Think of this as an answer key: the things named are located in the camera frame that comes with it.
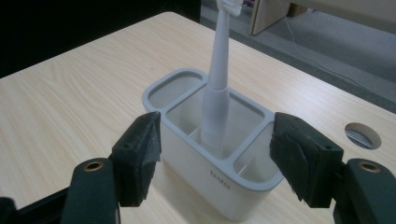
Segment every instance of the cable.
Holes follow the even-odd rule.
[[[330,72],[330,73],[332,73],[333,75],[336,75],[336,76],[338,76],[338,77],[347,79],[347,80],[349,80],[350,82],[354,83],[355,85],[359,86],[360,88],[365,89],[365,90],[367,90],[367,91],[370,91],[370,90],[368,90],[367,88],[365,88],[364,86],[362,86],[359,82],[357,82],[356,80],[352,79],[351,77],[346,77],[346,76],[344,76],[344,75],[342,75],[342,74],[336,73],[336,72],[334,72],[332,69],[330,69],[330,68],[324,66],[324,65],[323,65],[321,62],[319,62],[318,60],[316,60],[316,59],[314,59],[314,58],[312,58],[312,57],[309,57],[308,55],[306,55],[306,54],[300,52],[300,51],[298,50],[297,46],[296,46],[295,37],[294,37],[294,32],[293,32],[293,31],[291,30],[291,28],[290,28],[288,18],[286,17],[285,10],[283,9],[283,6],[282,6],[282,2],[281,2],[281,0],[279,0],[278,2],[279,2],[279,5],[280,5],[280,8],[281,8],[281,10],[282,10],[283,17],[285,18],[286,25],[288,26],[289,32],[290,32],[290,34],[291,34],[291,40],[292,40],[292,42],[293,42],[294,49],[297,51],[297,53],[299,53],[300,55],[302,55],[302,56],[305,57],[306,59],[311,60],[311,61],[317,63],[317,64],[319,65],[319,67],[321,67],[322,69],[326,70],[327,72]]]

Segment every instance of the metal grommet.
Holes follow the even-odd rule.
[[[368,161],[361,161],[359,162],[359,167],[367,172],[371,173],[379,173],[381,172],[381,168],[379,168],[377,165],[368,162]]]
[[[86,172],[97,171],[100,168],[102,168],[103,165],[104,164],[101,161],[92,161],[89,164],[84,166],[84,171],[86,171]]]

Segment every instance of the white toothbrush holder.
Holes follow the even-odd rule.
[[[143,104],[162,114],[163,160],[225,217],[245,220],[283,179],[269,156],[275,113],[230,88],[224,152],[215,157],[200,143],[207,79],[176,70],[145,90]]]

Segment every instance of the wooden table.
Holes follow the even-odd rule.
[[[67,187],[79,163],[107,157],[139,115],[144,89],[180,67],[209,69],[214,32],[164,13],[0,79],[0,195],[19,208]],[[273,111],[298,116],[345,149],[396,171],[396,115],[235,41],[230,85]],[[352,144],[346,125],[373,128],[382,145]],[[228,223],[169,166],[158,163],[148,199],[123,223]],[[286,180],[246,223],[333,223]]]

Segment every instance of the toothbrush head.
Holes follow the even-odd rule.
[[[241,14],[243,0],[217,0],[219,10],[228,11],[231,15],[237,17]]]

